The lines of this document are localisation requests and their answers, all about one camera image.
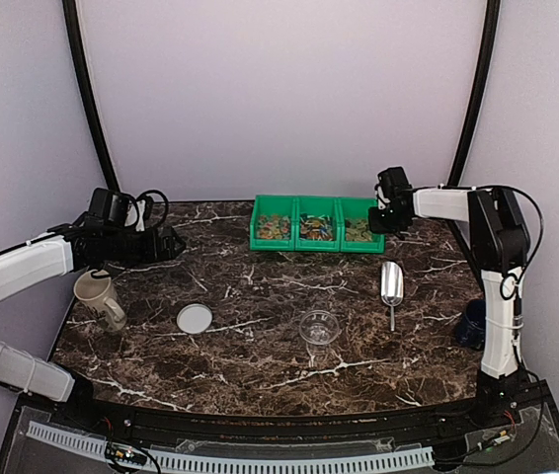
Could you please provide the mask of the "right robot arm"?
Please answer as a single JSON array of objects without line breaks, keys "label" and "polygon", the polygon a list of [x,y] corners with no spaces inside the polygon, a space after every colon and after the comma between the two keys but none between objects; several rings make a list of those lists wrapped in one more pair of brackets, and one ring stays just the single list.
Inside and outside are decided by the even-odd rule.
[{"label": "right robot arm", "polygon": [[374,234],[399,235],[416,218],[468,224],[470,252],[486,305],[478,383],[512,381],[521,366],[522,281],[544,230],[538,204],[506,185],[414,188],[400,167],[381,172],[374,192],[376,206],[368,211]]}]

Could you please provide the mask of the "green three-compartment bin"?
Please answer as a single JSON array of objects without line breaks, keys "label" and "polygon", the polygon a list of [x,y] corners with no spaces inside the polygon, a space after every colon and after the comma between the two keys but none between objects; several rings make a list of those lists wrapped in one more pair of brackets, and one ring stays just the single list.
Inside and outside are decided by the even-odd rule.
[{"label": "green three-compartment bin", "polygon": [[382,254],[385,237],[368,227],[364,197],[259,195],[249,224],[253,251]]}]

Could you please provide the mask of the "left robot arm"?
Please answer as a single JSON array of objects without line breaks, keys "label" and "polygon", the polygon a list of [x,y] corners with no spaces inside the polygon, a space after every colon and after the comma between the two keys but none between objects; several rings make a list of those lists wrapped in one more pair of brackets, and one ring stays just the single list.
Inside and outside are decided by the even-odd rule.
[{"label": "left robot arm", "polygon": [[[96,188],[88,209],[74,222],[0,251],[0,303],[48,279],[99,270],[108,262],[132,268],[177,259],[186,242],[164,217],[151,218],[154,200],[162,195],[148,190],[133,197]],[[73,393],[76,377],[69,370],[1,341],[0,384],[64,403],[65,416],[82,431],[95,430],[103,421],[97,402]]]}]

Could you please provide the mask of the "metal scoop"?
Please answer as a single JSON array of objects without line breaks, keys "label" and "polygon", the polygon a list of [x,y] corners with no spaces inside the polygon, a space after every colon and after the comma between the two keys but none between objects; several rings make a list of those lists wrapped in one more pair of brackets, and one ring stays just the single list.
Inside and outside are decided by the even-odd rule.
[{"label": "metal scoop", "polygon": [[395,331],[395,308],[404,298],[404,276],[401,267],[392,261],[381,266],[380,297],[389,307],[390,331]]}]

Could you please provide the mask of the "white jar lid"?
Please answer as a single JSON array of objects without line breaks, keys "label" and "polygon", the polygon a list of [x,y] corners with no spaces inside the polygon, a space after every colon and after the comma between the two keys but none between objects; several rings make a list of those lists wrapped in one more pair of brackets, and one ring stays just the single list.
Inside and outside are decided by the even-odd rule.
[{"label": "white jar lid", "polygon": [[192,303],[183,307],[177,315],[178,328],[189,335],[206,331],[212,323],[211,310],[203,304]]}]

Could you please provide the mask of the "clear plastic jar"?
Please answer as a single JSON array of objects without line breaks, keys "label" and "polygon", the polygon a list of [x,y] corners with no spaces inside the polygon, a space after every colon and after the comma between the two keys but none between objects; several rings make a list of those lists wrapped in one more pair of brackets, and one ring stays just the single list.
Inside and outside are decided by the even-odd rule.
[{"label": "clear plastic jar", "polygon": [[310,356],[324,355],[341,332],[338,318],[323,310],[305,313],[300,318],[298,330]]}]

